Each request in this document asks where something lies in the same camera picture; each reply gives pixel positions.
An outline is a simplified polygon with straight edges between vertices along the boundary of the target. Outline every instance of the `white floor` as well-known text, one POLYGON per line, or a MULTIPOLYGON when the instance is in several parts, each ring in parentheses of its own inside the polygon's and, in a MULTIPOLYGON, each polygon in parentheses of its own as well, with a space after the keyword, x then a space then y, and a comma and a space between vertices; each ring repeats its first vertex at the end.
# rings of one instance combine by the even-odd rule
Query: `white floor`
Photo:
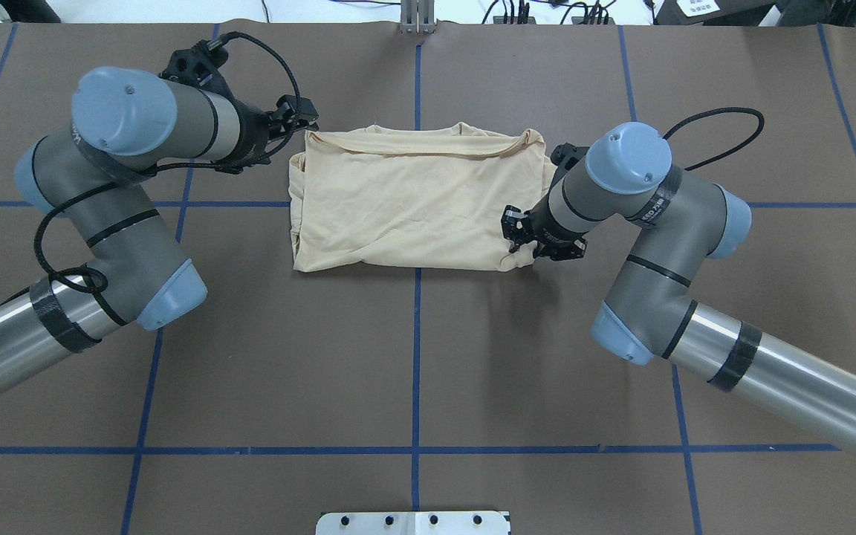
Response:
MULTIPOLYGON (((259 0, 48 0, 48 4, 63 21, 69 23, 223 22, 235 18, 266 20, 259 0)), ((265 0, 265 4, 272 22, 397 21, 401 12, 398 6, 340 4, 331 0, 265 0)), ((488 0, 437 0, 435 17, 462 24, 476 24, 482 20, 489 4, 488 0)), ((531 15, 538 24, 560 23, 564 11, 567 11, 566 7, 554 9, 546 3, 531 4, 531 15)), ((571 15, 580 13, 579 7, 571 11, 571 15)), ((609 13, 618 24, 652 24, 652 14, 642 0, 615 0, 609 7, 609 13)), ((503 14, 502 7, 495 7, 492 15, 500 14, 503 14)), ((774 15, 765 18, 765 24, 773 23, 774 15)))

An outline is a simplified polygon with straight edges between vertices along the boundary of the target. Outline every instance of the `blue plastic cover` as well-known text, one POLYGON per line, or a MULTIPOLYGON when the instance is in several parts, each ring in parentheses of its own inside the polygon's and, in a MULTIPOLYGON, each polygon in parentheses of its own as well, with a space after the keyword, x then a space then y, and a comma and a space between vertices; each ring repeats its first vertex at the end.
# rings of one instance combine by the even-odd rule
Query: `blue plastic cover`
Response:
POLYGON ((645 366, 652 360, 652 352, 623 324, 606 302, 600 307, 590 334, 599 345, 621 359, 645 366))
MULTIPOLYGON (((51 206, 51 203, 48 203, 48 200, 45 199, 45 196, 42 195, 42 191, 38 189, 38 183, 35 182, 35 170, 33 165, 33 160, 35 157, 35 149, 38 149, 38 143, 35 143, 33 148, 29 149, 24 155, 18 159, 18 163, 15 163, 15 187, 18 187, 18 192, 22 194, 22 198, 27 202, 32 204, 38 210, 41 210, 42 213, 49 213, 54 206, 51 206)), ((58 215, 58 217, 67 217, 64 213, 58 215)))
POLYGON ((82 138, 112 155, 144 155, 177 124, 177 99, 147 71, 99 67, 82 76, 71 98, 71 117, 82 138))
POLYGON ((207 286, 193 267, 193 261, 187 259, 147 302, 137 322, 147 331, 156 331, 193 311, 206 298, 207 286))
POLYGON ((716 250, 709 253, 709 258, 724 258, 735 253, 735 247, 748 237, 748 231, 751 229, 751 207, 748 203, 729 193, 724 187, 719 186, 719 189, 726 198, 726 228, 716 250))
POLYGON ((599 187, 635 195, 659 186, 666 178, 672 166, 672 150, 652 126, 623 123, 598 139, 584 162, 599 187))

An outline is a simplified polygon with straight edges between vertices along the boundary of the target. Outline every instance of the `paper tag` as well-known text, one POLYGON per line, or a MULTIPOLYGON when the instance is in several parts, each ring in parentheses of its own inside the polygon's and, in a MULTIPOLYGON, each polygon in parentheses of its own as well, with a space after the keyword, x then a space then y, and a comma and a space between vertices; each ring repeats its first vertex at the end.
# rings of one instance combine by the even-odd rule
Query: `paper tag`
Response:
POLYGON ((679 3, 682 13, 686 13, 686 17, 697 17, 719 10, 716 0, 676 0, 676 2, 679 3))

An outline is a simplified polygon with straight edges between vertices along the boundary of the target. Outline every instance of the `cream fabric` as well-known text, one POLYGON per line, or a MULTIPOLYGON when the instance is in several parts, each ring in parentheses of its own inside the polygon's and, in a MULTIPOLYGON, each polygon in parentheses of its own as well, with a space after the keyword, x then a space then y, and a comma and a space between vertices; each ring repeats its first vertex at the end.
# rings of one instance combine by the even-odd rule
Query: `cream fabric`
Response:
POLYGON ((556 167, 538 132, 370 126, 306 132, 305 143, 289 161, 294 270, 366 262, 507 271, 533 263, 533 244, 507 253, 500 217, 506 204, 529 210, 549 189, 556 167))

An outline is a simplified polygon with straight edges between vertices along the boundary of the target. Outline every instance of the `folded cloth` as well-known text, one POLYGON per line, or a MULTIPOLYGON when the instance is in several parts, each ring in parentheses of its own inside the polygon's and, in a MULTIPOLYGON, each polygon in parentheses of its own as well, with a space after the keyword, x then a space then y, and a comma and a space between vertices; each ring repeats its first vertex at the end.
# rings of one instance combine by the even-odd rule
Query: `folded cloth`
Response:
POLYGON ((500 218, 506 204, 530 209, 550 187, 556 167, 538 132, 370 126, 306 132, 305 145, 289 160, 294 270, 534 263, 534 244, 508 253, 500 218))

